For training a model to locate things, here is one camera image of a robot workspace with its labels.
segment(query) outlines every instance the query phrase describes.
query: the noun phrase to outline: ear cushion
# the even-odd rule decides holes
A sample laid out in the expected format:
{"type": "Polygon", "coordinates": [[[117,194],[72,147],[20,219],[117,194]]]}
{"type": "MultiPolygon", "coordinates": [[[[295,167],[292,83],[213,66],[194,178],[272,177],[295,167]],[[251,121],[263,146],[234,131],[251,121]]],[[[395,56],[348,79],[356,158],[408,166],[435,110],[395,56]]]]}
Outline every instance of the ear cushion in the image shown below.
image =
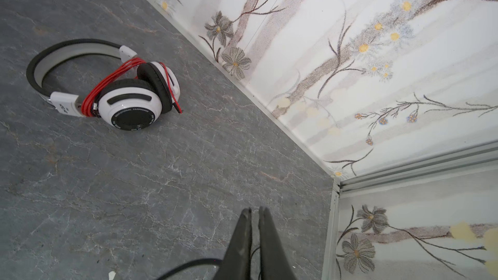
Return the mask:
{"type": "Polygon", "coordinates": [[[154,92],[161,100],[161,114],[169,112],[173,107],[173,102],[171,101],[171,94],[169,93],[168,84],[161,75],[161,72],[153,64],[146,63],[138,66],[136,69],[136,75],[140,80],[148,82],[154,89],[154,92]]]}
{"type": "Polygon", "coordinates": [[[116,89],[121,89],[121,88],[128,88],[128,87],[135,87],[135,88],[142,88],[142,89],[147,89],[152,92],[154,92],[154,89],[150,86],[150,84],[146,83],[143,80],[140,79],[120,79],[113,81],[109,83],[98,95],[98,101],[101,97],[106,95],[107,93],[111,92],[112,90],[116,89]]]}

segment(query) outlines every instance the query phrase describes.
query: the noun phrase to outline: red cable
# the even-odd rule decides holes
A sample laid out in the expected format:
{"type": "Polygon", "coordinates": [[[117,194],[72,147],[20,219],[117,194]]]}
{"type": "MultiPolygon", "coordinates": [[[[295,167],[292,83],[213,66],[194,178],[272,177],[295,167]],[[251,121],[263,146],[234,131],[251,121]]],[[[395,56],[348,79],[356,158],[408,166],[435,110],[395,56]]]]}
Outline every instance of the red cable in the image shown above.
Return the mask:
{"type": "Polygon", "coordinates": [[[146,61],[140,58],[133,58],[129,59],[126,62],[124,62],[118,69],[116,69],[113,73],[111,73],[109,76],[104,78],[99,84],[93,88],[93,90],[86,96],[85,100],[83,101],[83,104],[81,105],[81,112],[83,115],[87,117],[93,117],[94,115],[92,114],[92,107],[93,103],[95,101],[95,98],[99,93],[106,87],[108,86],[111,82],[116,80],[119,76],[123,75],[125,72],[130,70],[131,68],[138,66],[140,64],[145,64],[146,61]]]}
{"type": "Polygon", "coordinates": [[[163,62],[159,62],[159,64],[162,65],[162,67],[164,68],[164,72],[166,73],[166,79],[168,79],[168,89],[169,89],[169,93],[171,93],[171,97],[173,97],[173,99],[175,100],[175,104],[176,104],[176,107],[178,108],[178,112],[180,114],[183,113],[182,109],[180,108],[180,105],[178,105],[178,101],[176,100],[175,98],[175,94],[173,93],[173,91],[171,90],[171,85],[169,84],[169,73],[168,73],[168,69],[166,68],[166,65],[164,65],[163,62]]]}

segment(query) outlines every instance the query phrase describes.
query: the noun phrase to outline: wall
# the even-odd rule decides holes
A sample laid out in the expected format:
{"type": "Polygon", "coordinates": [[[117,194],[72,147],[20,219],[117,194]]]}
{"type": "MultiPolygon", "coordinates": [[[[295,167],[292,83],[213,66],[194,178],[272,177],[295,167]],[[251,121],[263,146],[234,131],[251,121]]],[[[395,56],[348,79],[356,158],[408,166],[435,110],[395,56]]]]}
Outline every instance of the wall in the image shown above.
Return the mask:
{"type": "Polygon", "coordinates": [[[342,195],[336,278],[498,278],[497,172],[342,195]]]}
{"type": "Polygon", "coordinates": [[[497,0],[155,1],[341,179],[498,136],[497,0]]]}

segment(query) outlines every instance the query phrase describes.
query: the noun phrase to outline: tree branch pattern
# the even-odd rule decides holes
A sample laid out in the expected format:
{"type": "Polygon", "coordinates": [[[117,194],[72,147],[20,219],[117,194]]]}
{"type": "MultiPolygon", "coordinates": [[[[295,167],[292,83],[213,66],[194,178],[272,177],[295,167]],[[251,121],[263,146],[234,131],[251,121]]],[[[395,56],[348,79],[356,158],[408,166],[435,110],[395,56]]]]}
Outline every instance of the tree branch pattern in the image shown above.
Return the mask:
{"type": "MultiPolygon", "coordinates": [[[[268,6],[267,3],[269,1],[270,0],[265,0],[262,3],[258,4],[259,0],[256,0],[254,5],[251,8],[247,9],[247,4],[250,2],[250,0],[247,0],[246,4],[244,5],[243,11],[233,21],[230,20],[227,16],[224,16],[221,11],[218,11],[216,15],[212,17],[214,24],[205,24],[204,27],[208,31],[207,36],[209,40],[201,35],[199,35],[199,37],[209,46],[209,49],[213,53],[213,58],[216,62],[220,62],[220,52],[222,50],[222,47],[227,46],[226,39],[234,37],[233,24],[235,22],[240,21],[244,16],[268,15],[280,12],[285,9],[279,8],[278,6],[272,6],[269,9],[262,9],[264,6],[268,6]],[[218,49],[215,47],[216,38],[218,38],[222,46],[218,47],[218,49]]],[[[243,32],[247,25],[247,18],[244,20],[244,22],[239,22],[238,25],[241,27],[241,30],[239,31],[239,29],[237,29],[235,32],[235,34],[237,35],[237,41],[235,41],[234,44],[229,43],[229,47],[227,48],[227,50],[221,52],[221,58],[225,61],[225,64],[223,64],[223,68],[237,80],[241,80],[245,78],[244,71],[249,69],[251,59],[247,58],[245,52],[236,45],[244,34],[243,32]]]]}
{"type": "MultiPolygon", "coordinates": [[[[384,208],[379,208],[377,206],[374,206],[374,208],[370,211],[368,206],[364,204],[360,210],[358,210],[356,216],[357,218],[354,219],[355,217],[355,208],[351,206],[351,219],[349,221],[349,224],[345,227],[344,231],[340,234],[338,240],[337,240],[337,245],[341,242],[341,240],[350,233],[350,240],[349,241],[342,241],[341,244],[341,249],[344,252],[343,254],[337,253],[336,256],[336,264],[339,269],[339,275],[340,278],[342,278],[342,270],[341,270],[341,264],[339,259],[342,259],[343,262],[343,268],[348,271],[351,274],[354,274],[356,271],[356,267],[360,269],[361,272],[363,273],[369,273],[375,271],[375,262],[374,262],[374,257],[376,254],[375,251],[375,246],[373,245],[372,242],[378,242],[376,237],[383,237],[383,236],[388,236],[391,237],[390,242],[398,242],[401,240],[404,240],[406,238],[408,239],[413,239],[418,246],[420,246],[421,250],[423,252],[426,252],[427,255],[429,255],[431,258],[435,259],[442,265],[444,265],[447,269],[450,271],[458,274],[459,276],[465,277],[464,274],[456,270],[456,265],[444,258],[441,257],[441,254],[434,254],[432,251],[433,247],[434,248],[439,248],[442,250],[446,251],[452,251],[455,253],[458,253],[466,258],[469,258],[471,260],[477,261],[483,265],[485,265],[490,272],[493,272],[493,267],[488,264],[487,261],[475,257],[475,254],[473,254],[473,251],[487,251],[488,249],[485,246],[479,246],[479,247],[467,247],[467,248],[450,248],[450,247],[444,247],[440,246],[438,244],[435,244],[434,241],[427,241],[427,240],[434,240],[434,239],[439,239],[439,238],[454,238],[454,239],[464,239],[467,236],[463,236],[461,231],[468,231],[469,235],[471,235],[473,238],[476,238],[475,234],[471,231],[471,228],[468,224],[465,222],[461,222],[459,224],[456,224],[454,226],[450,226],[448,231],[446,231],[445,234],[442,234],[443,232],[437,232],[439,235],[432,235],[432,236],[418,236],[416,234],[417,229],[419,228],[409,228],[409,229],[402,229],[402,228],[397,228],[389,225],[388,217],[386,215],[386,209],[384,208]],[[362,221],[361,227],[358,227],[357,225],[353,225],[357,221],[362,221]],[[386,228],[391,228],[395,232],[394,233],[388,233],[388,234],[383,234],[383,231],[386,228]],[[361,229],[362,234],[358,234],[355,231],[358,231],[361,229]],[[373,233],[370,234],[364,234],[365,232],[370,231],[370,229],[373,231],[373,233]],[[392,236],[404,236],[398,237],[396,239],[392,239],[392,236]]],[[[490,224],[478,224],[474,225],[474,227],[485,227],[486,232],[482,233],[480,237],[484,237],[485,239],[485,244],[495,246],[496,242],[496,234],[498,233],[497,227],[498,225],[490,225],[490,224]]]]}
{"type": "Polygon", "coordinates": [[[342,164],[342,163],[346,163],[345,165],[343,165],[340,169],[335,169],[334,170],[334,176],[336,177],[341,177],[342,179],[345,179],[347,178],[347,173],[344,172],[344,169],[346,166],[349,165],[352,173],[355,175],[355,177],[357,176],[356,175],[356,172],[355,172],[355,169],[353,169],[353,164],[357,163],[357,162],[360,162],[361,160],[365,159],[368,155],[370,155],[370,153],[373,151],[374,149],[372,148],[371,150],[369,150],[369,152],[366,153],[365,156],[361,157],[360,159],[357,159],[357,160],[351,160],[351,159],[346,159],[346,160],[338,160],[338,161],[325,161],[329,164],[342,164]]]}
{"type": "Polygon", "coordinates": [[[480,117],[498,109],[498,105],[491,106],[488,104],[471,104],[468,102],[466,102],[464,106],[451,106],[430,99],[425,95],[423,96],[424,101],[420,100],[415,93],[413,96],[413,101],[396,101],[397,104],[394,107],[383,108],[378,112],[369,112],[366,114],[358,113],[355,115],[356,119],[374,119],[374,121],[372,121],[369,125],[369,132],[366,136],[365,142],[368,145],[373,145],[374,143],[370,134],[377,127],[377,124],[385,126],[389,123],[388,117],[396,118],[400,112],[409,108],[412,108],[412,111],[406,118],[408,123],[414,123],[418,120],[420,108],[424,106],[430,107],[430,109],[423,112],[424,114],[427,112],[452,111],[455,112],[452,117],[466,113],[481,112],[478,116],[480,117]]]}
{"type": "MultiPolygon", "coordinates": [[[[407,39],[412,37],[411,28],[407,22],[416,16],[428,12],[444,1],[447,0],[395,0],[389,12],[377,15],[360,34],[352,38],[350,42],[342,48],[343,52],[341,58],[334,53],[332,58],[327,59],[305,77],[297,85],[296,90],[288,97],[291,104],[298,102],[304,96],[304,93],[314,86],[322,77],[327,74],[334,74],[336,67],[338,65],[343,65],[349,61],[351,57],[355,60],[374,60],[376,58],[376,53],[380,48],[386,46],[385,43],[389,42],[389,39],[395,42],[396,47],[403,47],[403,43],[406,43],[406,39],[403,39],[403,36],[407,39]],[[386,31],[389,31],[390,33],[390,35],[387,36],[387,39],[385,39],[386,31]]],[[[370,67],[368,66],[365,67],[365,71],[367,72],[369,68],[370,67]]],[[[382,77],[384,76],[385,78],[391,78],[392,74],[385,72],[382,77]]],[[[272,111],[272,115],[278,118],[284,115],[288,109],[289,107],[277,106],[272,111]]]]}

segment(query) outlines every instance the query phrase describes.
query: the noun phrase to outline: white headphones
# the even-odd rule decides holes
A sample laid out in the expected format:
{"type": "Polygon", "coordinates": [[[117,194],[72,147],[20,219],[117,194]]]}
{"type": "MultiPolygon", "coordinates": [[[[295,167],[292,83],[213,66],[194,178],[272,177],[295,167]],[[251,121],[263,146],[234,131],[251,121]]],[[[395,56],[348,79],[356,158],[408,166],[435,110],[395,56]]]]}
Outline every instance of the white headphones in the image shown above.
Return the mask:
{"type": "Polygon", "coordinates": [[[163,63],[136,57],[136,52],[98,39],[64,41],[49,47],[31,60],[26,77],[40,96],[60,113],[78,117],[97,116],[122,130],[140,130],[157,120],[160,114],[174,106],[182,113],[177,99],[180,85],[163,63]],[[78,95],[50,92],[43,88],[43,78],[55,66],[68,59],[86,54],[102,54],[121,59],[123,65],[102,80],[82,101],[78,95]],[[136,70],[136,78],[116,80],[129,69],[136,70]]]}

